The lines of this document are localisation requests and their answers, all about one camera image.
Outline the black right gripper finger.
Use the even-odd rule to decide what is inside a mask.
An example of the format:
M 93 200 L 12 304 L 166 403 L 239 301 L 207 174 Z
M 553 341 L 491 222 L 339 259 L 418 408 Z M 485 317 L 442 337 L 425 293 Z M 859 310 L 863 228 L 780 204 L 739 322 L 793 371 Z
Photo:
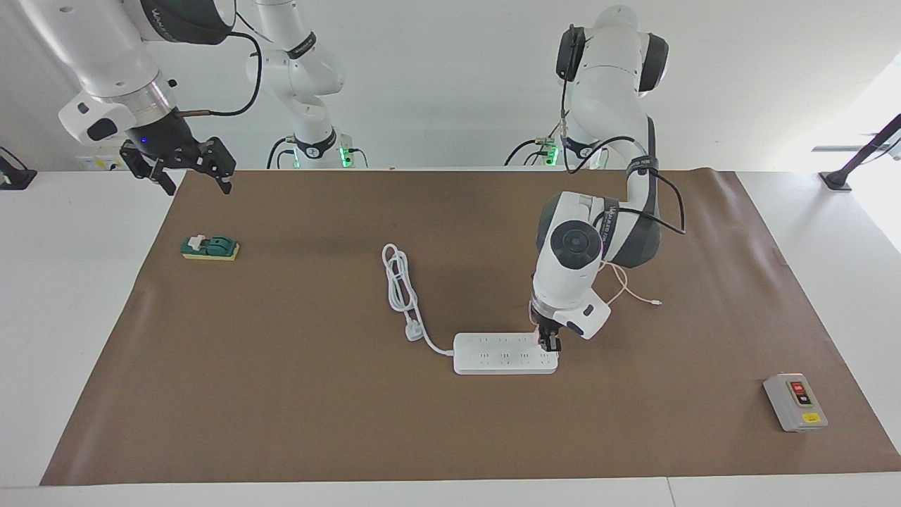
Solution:
M 158 158 L 153 165 L 149 164 L 131 140 L 125 140 L 122 143 L 119 153 L 123 163 L 131 171 L 133 177 L 139 180 L 150 180 L 160 186 L 168 196 L 175 195 L 176 183 L 165 173 L 164 160 L 162 158 Z
M 219 137 L 213 136 L 201 144 L 201 173 L 212 177 L 225 195 L 232 191 L 229 179 L 234 175 L 236 164 Z

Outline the white power strip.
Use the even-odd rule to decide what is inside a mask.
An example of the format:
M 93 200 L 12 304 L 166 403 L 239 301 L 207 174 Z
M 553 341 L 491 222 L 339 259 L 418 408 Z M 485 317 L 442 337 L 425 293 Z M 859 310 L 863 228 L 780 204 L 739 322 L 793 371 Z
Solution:
M 548 352 L 531 333 L 459 333 L 453 340 L 458 375 L 550 375 L 559 353 Z

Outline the brown table mat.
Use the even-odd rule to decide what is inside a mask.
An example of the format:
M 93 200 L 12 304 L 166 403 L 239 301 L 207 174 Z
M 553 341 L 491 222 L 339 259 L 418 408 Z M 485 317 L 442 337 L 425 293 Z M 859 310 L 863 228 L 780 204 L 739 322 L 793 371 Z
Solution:
M 435 343 L 528 332 L 538 215 L 624 196 L 621 171 L 189 173 L 43 484 L 572 479 L 901 471 L 901 455 L 733 173 L 667 173 L 688 234 L 631 273 L 551 375 L 462 376 L 387 303 L 410 258 Z M 232 262 L 181 256 L 193 235 Z M 802 373 L 829 426 L 781 429 L 762 387 Z

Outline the white wall socket box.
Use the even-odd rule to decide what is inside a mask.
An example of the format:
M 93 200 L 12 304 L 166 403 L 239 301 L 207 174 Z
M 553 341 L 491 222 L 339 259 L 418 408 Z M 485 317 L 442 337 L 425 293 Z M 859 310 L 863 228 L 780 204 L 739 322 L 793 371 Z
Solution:
M 75 155 L 78 166 L 89 171 L 127 171 L 119 145 L 82 146 Z

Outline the green knife switch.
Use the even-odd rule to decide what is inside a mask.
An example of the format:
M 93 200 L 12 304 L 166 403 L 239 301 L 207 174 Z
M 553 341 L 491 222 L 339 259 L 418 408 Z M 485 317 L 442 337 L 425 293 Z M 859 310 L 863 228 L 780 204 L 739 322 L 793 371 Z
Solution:
M 184 240 L 179 251 L 189 260 L 232 262 L 238 256 L 239 243 L 224 235 L 198 234 Z

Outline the black clamp bracket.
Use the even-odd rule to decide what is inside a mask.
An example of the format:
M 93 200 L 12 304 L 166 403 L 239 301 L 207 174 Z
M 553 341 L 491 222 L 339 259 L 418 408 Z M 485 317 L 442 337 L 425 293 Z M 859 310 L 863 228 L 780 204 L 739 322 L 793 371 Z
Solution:
M 0 145 L 0 190 L 24 190 L 37 176 L 12 151 Z

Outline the grey on-off switch box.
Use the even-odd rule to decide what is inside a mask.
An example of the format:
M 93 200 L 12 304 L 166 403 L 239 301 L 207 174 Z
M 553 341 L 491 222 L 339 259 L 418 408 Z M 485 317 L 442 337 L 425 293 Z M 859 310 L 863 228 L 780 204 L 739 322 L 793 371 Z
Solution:
M 825 429 L 829 421 L 802 373 L 778 373 L 762 387 L 782 430 L 801 433 Z

